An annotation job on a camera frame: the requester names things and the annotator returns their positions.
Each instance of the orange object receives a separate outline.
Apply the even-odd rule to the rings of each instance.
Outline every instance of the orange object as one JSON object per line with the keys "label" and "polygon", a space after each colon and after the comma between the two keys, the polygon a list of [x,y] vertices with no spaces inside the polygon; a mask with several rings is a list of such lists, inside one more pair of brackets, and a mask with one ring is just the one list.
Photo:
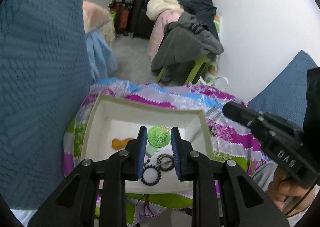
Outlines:
{"label": "orange object", "polygon": [[119,140],[117,138],[115,138],[112,143],[111,143],[111,146],[115,149],[115,150],[119,150],[119,149],[122,149],[122,148],[125,148],[127,146],[127,143],[130,141],[130,140],[133,140],[134,138],[132,137],[128,137],[124,140]]}

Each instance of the silver bolt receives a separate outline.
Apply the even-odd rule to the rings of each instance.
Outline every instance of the silver bolt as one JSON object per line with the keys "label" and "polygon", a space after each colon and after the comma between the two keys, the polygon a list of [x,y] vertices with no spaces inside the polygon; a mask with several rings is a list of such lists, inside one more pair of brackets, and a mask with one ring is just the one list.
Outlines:
{"label": "silver bolt", "polygon": [[91,165],[91,159],[88,159],[88,158],[84,159],[84,161],[82,161],[82,165],[84,165],[84,166]]}
{"label": "silver bolt", "polygon": [[231,167],[234,167],[236,165],[236,162],[234,160],[232,160],[232,159],[229,159],[229,160],[227,160],[227,165],[231,166]]}
{"label": "silver bolt", "polygon": [[269,131],[269,134],[270,134],[272,137],[274,137],[274,136],[276,135],[276,133],[275,133],[274,131],[272,131],[272,130]]}
{"label": "silver bolt", "polygon": [[199,156],[199,152],[198,151],[190,151],[190,156],[192,157],[198,157]]}
{"label": "silver bolt", "polygon": [[120,150],[119,151],[119,155],[120,156],[127,156],[127,155],[129,155],[129,152],[127,150],[125,150],[125,149],[124,150]]}

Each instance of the cream colored cloth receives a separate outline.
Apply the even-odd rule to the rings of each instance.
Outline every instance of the cream colored cloth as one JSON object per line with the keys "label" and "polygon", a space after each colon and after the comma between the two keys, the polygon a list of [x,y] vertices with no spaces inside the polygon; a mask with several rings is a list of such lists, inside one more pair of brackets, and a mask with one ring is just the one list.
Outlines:
{"label": "cream colored cloth", "polygon": [[84,32],[87,34],[91,30],[99,29],[103,38],[111,47],[116,39],[116,31],[109,11],[88,1],[83,1],[82,6]]}
{"label": "cream colored cloth", "polygon": [[147,6],[147,16],[151,21],[155,21],[166,10],[184,12],[177,0],[150,0]]}

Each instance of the colorful fabric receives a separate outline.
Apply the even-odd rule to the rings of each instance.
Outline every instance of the colorful fabric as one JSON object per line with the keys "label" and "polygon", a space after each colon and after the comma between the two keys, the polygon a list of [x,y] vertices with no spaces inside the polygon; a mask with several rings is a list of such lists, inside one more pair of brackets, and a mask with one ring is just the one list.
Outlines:
{"label": "colorful fabric", "polygon": [[[162,88],[157,84],[135,86],[115,78],[105,79],[91,86],[75,119],[64,136],[63,173],[68,175],[80,162],[82,142],[86,125],[99,94],[112,95],[151,104],[158,107],[178,110],[203,110],[208,112],[222,101],[235,101],[246,105],[241,99],[208,86],[187,85]],[[266,157],[260,150],[259,142],[249,129],[228,120],[221,112],[222,105],[215,112],[206,114],[208,126],[212,128],[211,143],[216,161],[234,159],[248,174],[252,174]],[[192,206],[192,191],[175,194],[126,194],[127,223],[140,222],[143,217],[159,215],[168,208],[182,209]]]}

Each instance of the black cable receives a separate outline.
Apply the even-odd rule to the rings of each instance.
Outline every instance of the black cable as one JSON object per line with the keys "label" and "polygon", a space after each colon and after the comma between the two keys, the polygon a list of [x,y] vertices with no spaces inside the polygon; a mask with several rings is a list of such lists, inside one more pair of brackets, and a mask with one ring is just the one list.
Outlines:
{"label": "black cable", "polygon": [[297,208],[298,206],[299,206],[299,204],[301,204],[302,202],[303,202],[303,200],[308,196],[308,194],[310,194],[310,192],[313,190],[313,188],[315,187],[315,185],[316,185],[316,183],[318,182],[318,179],[317,180],[315,180],[315,182],[312,184],[312,186],[311,186],[311,188],[308,190],[308,192],[306,192],[306,194],[299,200],[299,202],[297,202],[296,204],[295,204],[295,206],[294,207],[292,207],[284,216],[288,216],[290,213],[292,213],[293,212],[293,210],[295,209],[295,208]]}

